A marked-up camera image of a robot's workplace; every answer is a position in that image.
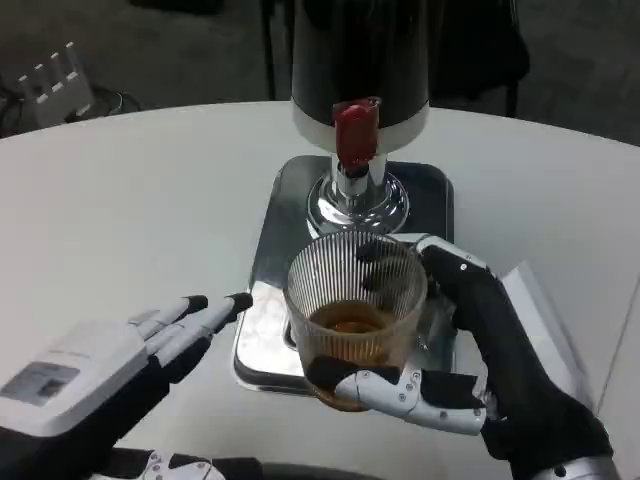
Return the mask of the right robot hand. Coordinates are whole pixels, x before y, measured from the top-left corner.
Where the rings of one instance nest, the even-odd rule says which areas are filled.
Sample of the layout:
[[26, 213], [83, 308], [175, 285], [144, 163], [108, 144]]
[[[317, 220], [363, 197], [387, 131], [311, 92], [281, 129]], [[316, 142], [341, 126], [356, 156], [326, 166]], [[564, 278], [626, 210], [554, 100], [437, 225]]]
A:
[[359, 367], [327, 355], [312, 361], [312, 384], [411, 424], [479, 434], [516, 479], [561, 468], [598, 470], [611, 461], [606, 429], [577, 387], [575, 356], [563, 360], [568, 371], [562, 376], [543, 362], [543, 349], [558, 348], [565, 337], [546, 334], [540, 344], [532, 341], [533, 327], [545, 321], [524, 304], [531, 291], [506, 286], [484, 263], [437, 236], [422, 237], [413, 249], [453, 302], [455, 326], [472, 334], [488, 368], [488, 397], [473, 393], [476, 379], [470, 375]]

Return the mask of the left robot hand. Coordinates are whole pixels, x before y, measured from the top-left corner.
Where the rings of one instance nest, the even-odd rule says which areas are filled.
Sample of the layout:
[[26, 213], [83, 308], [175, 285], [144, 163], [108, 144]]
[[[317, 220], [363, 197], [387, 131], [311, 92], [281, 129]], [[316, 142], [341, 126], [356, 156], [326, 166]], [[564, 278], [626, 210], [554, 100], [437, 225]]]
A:
[[2, 478], [262, 478], [253, 458], [116, 446], [252, 304], [246, 292], [216, 304], [194, 295], [125, 321], [76, 325], [1, 387]]

